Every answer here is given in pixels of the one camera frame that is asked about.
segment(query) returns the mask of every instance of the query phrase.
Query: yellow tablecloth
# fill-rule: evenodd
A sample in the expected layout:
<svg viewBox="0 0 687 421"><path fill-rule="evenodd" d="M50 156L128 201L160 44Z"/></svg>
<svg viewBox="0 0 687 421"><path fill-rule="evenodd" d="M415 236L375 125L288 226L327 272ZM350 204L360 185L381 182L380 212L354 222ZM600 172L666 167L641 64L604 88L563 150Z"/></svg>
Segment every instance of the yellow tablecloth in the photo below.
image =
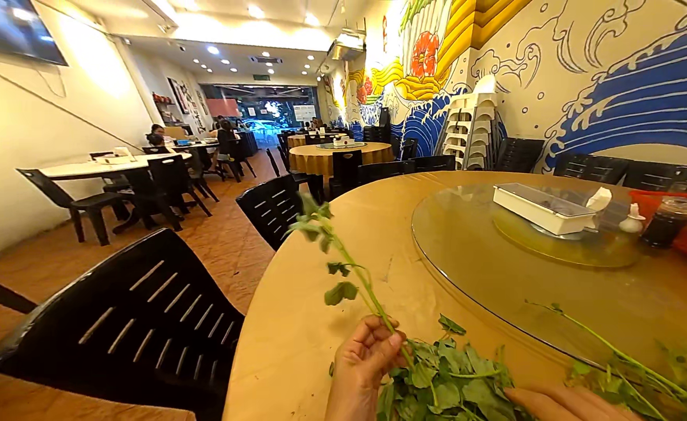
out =
<svg viewBox="0 0 687 421"><path fill-rule="evenodd" d="M307 174L332 177L333 153L348 150L361 150L363 164L389 163L393 160L393 151L387 143L368 142L361 148L347 149L322 149L317 145L305 145L289 149L289 167Z"/></svg>
<svg viewBox="0 0 687 421"><path fill-rule="evenodd" d="M443 313L468 330L459 343L470 340L483 356L506 345L507 365L519 385L561 382L570 359L488 313L441 277L414 244L411 215L423 198L446 187L532 177L580 182L503 172L420 173L367 184L331 203L336 232L354 259L371 271L378 299L409 337L437 340ZM323 418L336 348L367 314L361 299L338 306L323 302L325 291L340 279L328 274L326 263L339 260L337 252L322 254L299 232L278 250L245 319L225 421Z"/></svg>

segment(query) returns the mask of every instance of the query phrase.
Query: vegetable stem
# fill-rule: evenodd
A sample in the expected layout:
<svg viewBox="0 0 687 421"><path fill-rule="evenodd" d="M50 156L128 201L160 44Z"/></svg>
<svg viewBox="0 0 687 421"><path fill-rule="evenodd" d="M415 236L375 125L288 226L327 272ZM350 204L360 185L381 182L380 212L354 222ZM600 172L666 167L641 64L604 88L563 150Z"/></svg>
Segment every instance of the vegetable stem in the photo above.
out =
<svg viewBox="0 0 687 421"><path fill-rule="evenodd" d="M456 373L449 373L449 375L453 377L458 377L458 378L483 378L483 377L492 377L494 375L498 375L500 373L500 370L495 370L495 371L490 371L488 373L483 373L482 375L459 375Z"/></svg>

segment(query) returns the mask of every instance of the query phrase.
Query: tiled floor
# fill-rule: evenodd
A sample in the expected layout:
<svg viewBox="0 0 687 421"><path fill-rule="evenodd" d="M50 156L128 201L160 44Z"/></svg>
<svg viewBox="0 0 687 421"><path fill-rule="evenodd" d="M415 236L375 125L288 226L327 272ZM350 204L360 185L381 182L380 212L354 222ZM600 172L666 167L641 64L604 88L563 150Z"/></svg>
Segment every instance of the tiled floor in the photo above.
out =
<svg viewBox="0 0 687 421"><path fill-rule="evenodd" d="M274 157L283 168L278 152ZM213 216L208 218L200 209L193 208L179 233L243 313L274 253L234 201L247 188L275 177L264 150L250 158L250 163L257 178L245 169L240 184L234 179L222 182L210 175L209 185L220 200L219 203L210 198L204 200ZM112 213L106 214L105 219L110 229L117 225ZM155 219L166 226L159 217ZM42 302L88 268L149 232L139 224L124 234L110 234L112 244L102 247L87 220L84 226L85 244L76 242L73 227L66 223L0 253L0 283L34 302ZM0 339L20 320L21 315L0 306ZM193 418L185 411L106 402L0 375L0 419L183 421Z"/></svg>

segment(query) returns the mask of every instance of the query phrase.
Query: television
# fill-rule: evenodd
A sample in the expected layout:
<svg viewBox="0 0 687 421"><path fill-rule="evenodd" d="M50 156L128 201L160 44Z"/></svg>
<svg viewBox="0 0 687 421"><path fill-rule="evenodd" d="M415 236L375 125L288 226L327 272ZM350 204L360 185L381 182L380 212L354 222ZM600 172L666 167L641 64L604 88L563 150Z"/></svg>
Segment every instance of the television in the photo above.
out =
<svg viewBox="0 0 687 421"><path fill-rule="evenodd" d="M30 0L0 0L0 53L68 65Z"/></svg>

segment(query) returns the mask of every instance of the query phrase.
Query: ceiling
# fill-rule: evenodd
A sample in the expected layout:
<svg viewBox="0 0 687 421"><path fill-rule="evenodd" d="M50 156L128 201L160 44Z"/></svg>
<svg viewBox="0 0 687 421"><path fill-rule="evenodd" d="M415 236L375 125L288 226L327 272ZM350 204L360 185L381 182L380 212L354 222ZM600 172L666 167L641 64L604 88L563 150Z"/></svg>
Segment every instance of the ceiling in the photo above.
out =
<svg viewBox="0 0 687 421"><path fill-rule="evenodd" d="M197 41L174 41L165 38L154 37L131 37L129 38L133 47L146 50L154 55L165 58L170 62L179 64L181 67L192 71L197 75L208 73L201 64L206 64L213 70L214 76L248 76L253 74L270 75L271 81L294 78L295 80L309 80L310 85L317 83L315 70L325 59L325 54L320 51L289 50L282 48L269 48L259 46L244 46L220 43L200 43ZM180 46L184 46L186 51L181 51ZM207 47L215 46L218 48L217 55L209 53ZM272 58L280 58L282 64L274 64L268 67L262 63L250 61L250 56L261 56L263 52L268 52ZM309 60L308 55L312 55L314 60ZM200 63L194 63L193 59L198 59ZM230 64L223 64L222 59L229 60ZM273 69L274 73L269 74L268 69Z"/></svg>
<svg viewBox="0 0 687 421"><path fill-rule="evenodd" d="M308 12L317 17L321 26L349 27L360 26L361 11L366 0L168 0L175 10L190 12L201 11L211 14L227 14L249 18L248 6L260 7L266 19L281 20L302 24ZM109 18L147 19L157 18L150 6L143 0L71 0L85 11Z"/></svg>

